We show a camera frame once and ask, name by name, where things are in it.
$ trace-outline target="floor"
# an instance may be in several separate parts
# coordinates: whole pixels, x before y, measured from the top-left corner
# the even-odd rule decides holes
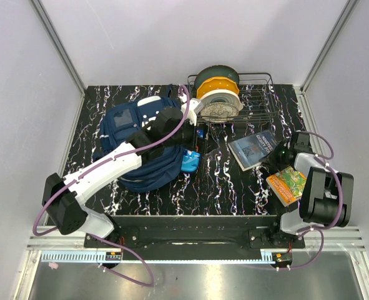
[[[100,151],[99,123],[105,112],[120,103],[152,95],[165,95],[167,86],[90,86],[85,99],[64,173],[74,172],[92,161]],[[248,97],[256,91],[245,86],[240,98],[250,109]],[[230,155],[227,143],[246,134],[270,129],[278,140],[290,137],[295,130],[305,129],[291,85],[276,84],[267,89],[273,97],[277,116],[269,124],[248,123],[215,125],[210,130],[209,146],[195,174],[180,174],[162,188],[147,192],[128,191],[117,180],[101,189],[87,206],[110,215],[266,215],[282,213],[284,208],[272,194],[265,178],[269,170],[263,166],[243,172]],[[172,99],[177,99],[177,86]]]
[[[307,253],[294,255],[294,264],[310,259]],[[270,266],[245,265],[151,265],[156,286],[139,287],[96,265],[59,264],[51,269],[40,263],[30,300],[93,299],[281,299],[337,300],[363,299],[345,252],[324,252],[311,266],[291,272],[275,272]],[[147,272],[140,264],[115,268],[137,280],[147,282]]]

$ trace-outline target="blue book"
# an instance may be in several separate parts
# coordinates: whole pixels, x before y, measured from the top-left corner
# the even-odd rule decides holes
[[[229,143],[229,148],[243,171],[260,165],[263,158],[276,146],[276,139],[269,130]]]

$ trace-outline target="white wall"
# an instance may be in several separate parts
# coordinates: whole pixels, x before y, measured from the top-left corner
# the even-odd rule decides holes
[[[351,222],[369,257],[369,0],[360,1],[307,91],[333,166],[355,177]]]
[[[29,1],[0,0],[0,299],[11,291],[79,101]]]
[[[346,0],[42,0],[85,84],[168,84],[213,64],[301,84]]]

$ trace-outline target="green plate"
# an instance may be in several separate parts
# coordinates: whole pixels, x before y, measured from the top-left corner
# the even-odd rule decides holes
[[[206,69],[203,69],[201,72],[199,72],[199,74],[195,78],[194,86],[196,89],[198,89],[205,80],[217,76],[229,78],[237,84],[240,83],[240,76],[235,71],[235,69],[220,64],[207,67]]]

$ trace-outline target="reflective metal surface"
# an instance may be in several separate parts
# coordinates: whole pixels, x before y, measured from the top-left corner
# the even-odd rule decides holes
[[[310,259],[294,254],[293,265]],[[157,284],[140,287],[95,264],[59,264],[51,269],[41,262],[30,299],[362,299],[350,258],[344,252],[324,252],[310,267],[297,271],[266,271],[243,265],[151,266]],[[148,281],[140,264],[122,264],[116,270]]]

